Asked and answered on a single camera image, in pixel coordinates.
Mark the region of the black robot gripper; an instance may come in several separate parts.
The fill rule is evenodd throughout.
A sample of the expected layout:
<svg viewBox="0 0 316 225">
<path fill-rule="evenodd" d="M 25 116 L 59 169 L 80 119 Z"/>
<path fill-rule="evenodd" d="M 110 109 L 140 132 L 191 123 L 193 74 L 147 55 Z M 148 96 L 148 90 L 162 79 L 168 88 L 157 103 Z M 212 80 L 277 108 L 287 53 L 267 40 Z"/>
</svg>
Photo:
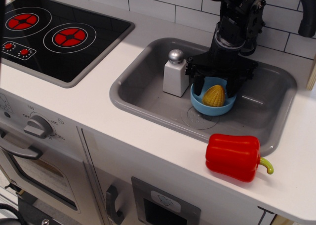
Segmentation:
<svg viewBox="0 0 316 225">
<path fill-rule="evenodd" d="M 258 67 L 256 61 L 241 56 L 240 51 L 241 47 L 224 48 L 214 44 L 207 52 L 188 57 L 185 74 L 194 77 L 194 93 L 201 94 L 205 76 L 214 76 L 227 80 L 227 96 L 233 97 L 253 78 Z"/>
</svg>

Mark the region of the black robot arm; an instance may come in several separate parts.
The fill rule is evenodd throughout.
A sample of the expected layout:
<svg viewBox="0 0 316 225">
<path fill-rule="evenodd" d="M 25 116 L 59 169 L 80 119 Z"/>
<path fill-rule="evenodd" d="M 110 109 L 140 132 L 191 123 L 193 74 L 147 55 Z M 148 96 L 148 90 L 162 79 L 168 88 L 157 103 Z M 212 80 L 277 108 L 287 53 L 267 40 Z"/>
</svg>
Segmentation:
<svg viewBox="0 0 316 225">
<path fill-rule="evenodd" d="M 256 38 L 265 23 L 262 19 L 265 0 L 219 1 L 220 20 L 216 24 L 210 49 L 187 59 L 185 74 L 194 79 L 193 90 L 200 95 L 207 76 L 227 81 L 228 97 L 253 78 L 257 62 L 246 58 L 256 49 Z"/>
</svg>

